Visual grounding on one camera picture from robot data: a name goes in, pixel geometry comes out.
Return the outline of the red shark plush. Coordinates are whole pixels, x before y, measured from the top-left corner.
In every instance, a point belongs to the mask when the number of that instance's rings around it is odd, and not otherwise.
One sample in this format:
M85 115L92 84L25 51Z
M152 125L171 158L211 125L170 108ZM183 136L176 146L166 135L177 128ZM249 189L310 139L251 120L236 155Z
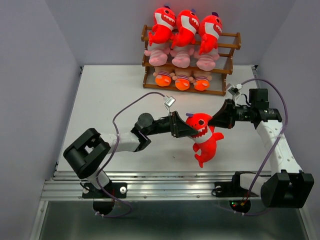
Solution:
M178 32L173 37L172 49L196 43L195 35L199 29L200 21L194 9L182 10L177 16L176 26Z
M164 44L173 39L173 29L176 26L177 17L168 5L157 8L153 14L154 25L148 33L148 42L153 44Z
M222 34L223 24L217 12L212 12L200 23L198 34L201 37L199 54L207 54L218 49L218 40Z
M209 125L209 121L213 118L207 113L187 113L186 123L188 126L197 130L197 134L190 136L194 141L192 146L195 152L195 159L198 161L199 167L203 168L204 163L212 160L216 155L217 141L224 139L221 132L215 132L215 127Z

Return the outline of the boy doll from corner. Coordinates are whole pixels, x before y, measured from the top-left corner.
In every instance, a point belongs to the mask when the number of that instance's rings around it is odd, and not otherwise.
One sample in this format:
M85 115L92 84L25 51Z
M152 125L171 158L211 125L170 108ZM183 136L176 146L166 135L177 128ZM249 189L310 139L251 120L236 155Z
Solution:
M205 91L210 87L210 81L212 80L212 75L210 72L202 70L194 71L193 77L193 85L197 91Z

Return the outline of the boy doll black hair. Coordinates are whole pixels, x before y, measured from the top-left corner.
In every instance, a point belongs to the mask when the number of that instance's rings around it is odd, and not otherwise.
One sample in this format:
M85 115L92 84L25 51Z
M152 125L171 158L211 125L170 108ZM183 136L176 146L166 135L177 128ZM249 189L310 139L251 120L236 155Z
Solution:
M167 87L171 84L172 77L175 75L173 68L155 66L153 76L155 83L160 87Z

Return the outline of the pink pig plush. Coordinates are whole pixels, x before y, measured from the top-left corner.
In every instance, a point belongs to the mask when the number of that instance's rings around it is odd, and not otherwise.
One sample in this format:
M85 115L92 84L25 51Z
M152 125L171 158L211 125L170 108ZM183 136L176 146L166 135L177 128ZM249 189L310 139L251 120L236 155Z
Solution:
M195 48L193 45L183 47L175 46L171 51L172 64L178 68L187 68L191 62L191 56L194 54Z
M169 43L153 43L151 46L148 45L144 54L149 57L149 64L154 67L159 67L164 65L168 60L168 54L171 48Z
M199 54L199 51L194 52L194 57L197 59L196 66L206 72L212 71L216 67L216 61L219 59L220 55L217 48L213 48L212 51L208 53Z

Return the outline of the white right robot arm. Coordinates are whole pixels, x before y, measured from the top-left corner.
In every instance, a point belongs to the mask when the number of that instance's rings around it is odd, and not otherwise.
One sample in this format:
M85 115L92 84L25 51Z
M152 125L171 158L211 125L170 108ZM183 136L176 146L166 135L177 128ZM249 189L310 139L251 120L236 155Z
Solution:
M269 107L266 88L251 88L246 104L239 105L241 88L241 84L228 86L232 98L224 101L208 124L231 129L236 122L252 123L267 150L262 163L270 164L271 177L261 177L261 167L257 173L236 172L230 182L231 192L235 195L246 192L245 201L251 195L259 196L267 208L300 209L312 190L314 178L302 170L293 156L284 134L288 121L282 119L276 108Z

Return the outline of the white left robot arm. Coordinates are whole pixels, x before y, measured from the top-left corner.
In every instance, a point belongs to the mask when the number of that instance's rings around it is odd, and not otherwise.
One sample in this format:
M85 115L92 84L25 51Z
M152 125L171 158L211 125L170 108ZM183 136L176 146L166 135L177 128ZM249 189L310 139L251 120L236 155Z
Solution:
M184 138L198 131L183 121L177 111L157 120L150 113L142 113L129 132L101 134L95 128L87 129L62 155L79 179L89 181L87 191L92 199L124 199L126 193L122 189L126 186L112 183L100 166L102 161L117 152L140 152L151 143L149 136L164 133Z

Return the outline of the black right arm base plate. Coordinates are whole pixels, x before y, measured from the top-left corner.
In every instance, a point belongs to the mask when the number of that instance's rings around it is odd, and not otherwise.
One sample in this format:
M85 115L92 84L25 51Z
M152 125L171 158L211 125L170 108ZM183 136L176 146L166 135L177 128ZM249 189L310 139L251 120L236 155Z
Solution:
M232 181L216 181L211 193L217 198L242 198L247 195L248 190Z

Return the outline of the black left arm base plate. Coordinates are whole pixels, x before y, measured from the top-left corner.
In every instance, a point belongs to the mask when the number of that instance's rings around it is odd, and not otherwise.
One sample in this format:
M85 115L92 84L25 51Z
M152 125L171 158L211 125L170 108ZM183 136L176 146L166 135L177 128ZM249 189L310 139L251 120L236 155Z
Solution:
M82 182L82 198L83 199L111 199L101 189L97 189L90 182ZM104 189L118 199L125 199L127 197L128 184L126 182L111 182L108 183Z

